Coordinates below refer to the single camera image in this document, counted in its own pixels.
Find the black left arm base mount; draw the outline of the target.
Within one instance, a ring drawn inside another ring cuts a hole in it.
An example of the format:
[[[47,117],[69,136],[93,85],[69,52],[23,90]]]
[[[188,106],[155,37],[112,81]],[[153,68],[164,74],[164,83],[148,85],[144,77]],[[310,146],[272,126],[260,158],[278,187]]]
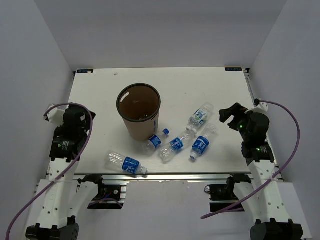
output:
[[[122,185],[106,184],[102,175],[87,174],[83,178],[78,178],[78,187],[82,183],[93,183],[97,188],[97,195],[91,200],[87,209],[90,210],[121,210],[124,203],[122,201]]]

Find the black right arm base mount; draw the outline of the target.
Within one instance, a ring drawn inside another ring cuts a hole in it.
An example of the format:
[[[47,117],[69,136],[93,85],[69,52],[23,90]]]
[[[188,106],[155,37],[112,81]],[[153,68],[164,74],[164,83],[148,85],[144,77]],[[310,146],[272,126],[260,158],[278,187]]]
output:
[[[227,178],[225,184],[209,184],[204,188],[204,192],[210,196],[210,211],[217,212],[226,208],[239,199],[234,194],[235,184],[249,183],[252,181],[246,174],[232,174]]]

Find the small clear bottle blue cap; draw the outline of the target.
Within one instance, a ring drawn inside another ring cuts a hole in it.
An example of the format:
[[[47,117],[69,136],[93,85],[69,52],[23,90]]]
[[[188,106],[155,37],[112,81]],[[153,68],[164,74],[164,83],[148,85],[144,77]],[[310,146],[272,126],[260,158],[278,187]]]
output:
[[[169,134],[170,134],[170,131],[167,128],[165,128],[163,131],[158,132],[152,135],[151,137],[149,137],[142,144],[144,153],[147,156],[153,155],[154,152],[166,142]]]

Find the brown cylindrical paper bin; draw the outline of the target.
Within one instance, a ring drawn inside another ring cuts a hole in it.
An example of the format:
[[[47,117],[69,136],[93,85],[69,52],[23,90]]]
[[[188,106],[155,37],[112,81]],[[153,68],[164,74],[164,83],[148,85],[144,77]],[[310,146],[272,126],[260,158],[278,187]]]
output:
[[[124,88],[116,100],[116,108],[129,135],[145,141],[158,131],[161,96],[151,85],[135,83]]]

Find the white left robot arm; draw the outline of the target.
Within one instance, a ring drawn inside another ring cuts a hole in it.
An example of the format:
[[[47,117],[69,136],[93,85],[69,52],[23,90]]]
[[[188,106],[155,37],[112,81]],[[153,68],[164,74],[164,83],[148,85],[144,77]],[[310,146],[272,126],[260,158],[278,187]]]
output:
[[[26,229],[28,240],[73,239],[79,229],[76,216],[69,213],[69,195],[96,114],[78,103],[67,106],[61,110],[53,105],[44,114],[45,120],[57,127],[49,153],[49,184],[39,193],[44,195],[44,203],[36,223]]]

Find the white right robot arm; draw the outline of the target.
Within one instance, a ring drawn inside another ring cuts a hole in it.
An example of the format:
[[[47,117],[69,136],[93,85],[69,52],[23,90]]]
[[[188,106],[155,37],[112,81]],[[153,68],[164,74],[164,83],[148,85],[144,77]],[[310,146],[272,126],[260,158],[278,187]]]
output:
[[[234,175],[225,187],[226,195],[239,199],[254,225],[250,229],[252,240],[300,240],[303,228],[289,216],[282,199],[276,176],[275,157],[267,142],[270,120],[268,105],[257,102],[248,109],[239,103],[219,110],[219,120],[229,118],[230,129],[242,137],[241,152],[253,176],[253,182]]]

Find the blue sticker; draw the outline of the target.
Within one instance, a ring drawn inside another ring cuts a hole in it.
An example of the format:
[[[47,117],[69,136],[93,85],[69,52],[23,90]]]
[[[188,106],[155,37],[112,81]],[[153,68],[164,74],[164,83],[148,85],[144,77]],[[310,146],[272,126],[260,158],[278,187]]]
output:
[[[241,67],[225,67],[226,72],[242,72],[243,69]]]
[[[93,69],[78,69],[76,71],[77,74],[91,74],[93,72],[94,72]]]

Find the blue sticker back right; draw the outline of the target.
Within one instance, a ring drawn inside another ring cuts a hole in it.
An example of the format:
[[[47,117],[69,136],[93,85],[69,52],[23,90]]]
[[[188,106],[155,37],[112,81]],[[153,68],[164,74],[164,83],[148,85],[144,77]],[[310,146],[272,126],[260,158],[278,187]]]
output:
[[[226,72],[242,72],[243,69],[241,67],[225,67]]]

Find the blue sticker back left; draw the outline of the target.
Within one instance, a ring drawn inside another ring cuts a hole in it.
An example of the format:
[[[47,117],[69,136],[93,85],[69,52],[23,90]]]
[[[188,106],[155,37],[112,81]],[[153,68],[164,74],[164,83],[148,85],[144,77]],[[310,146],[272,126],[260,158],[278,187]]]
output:
[[[91,74],[93,72],[94,72],[93,69],[78,69],[76,71],[77,74]]]

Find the clear bottle green blue label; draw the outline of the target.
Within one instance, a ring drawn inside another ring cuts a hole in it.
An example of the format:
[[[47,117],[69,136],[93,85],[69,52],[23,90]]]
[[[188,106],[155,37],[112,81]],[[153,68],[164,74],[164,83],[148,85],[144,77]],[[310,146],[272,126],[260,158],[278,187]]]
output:
[[[214,106],[205,102],[196,112],[189,118],[186,126],[187,130],[200,129],[213,115]]]

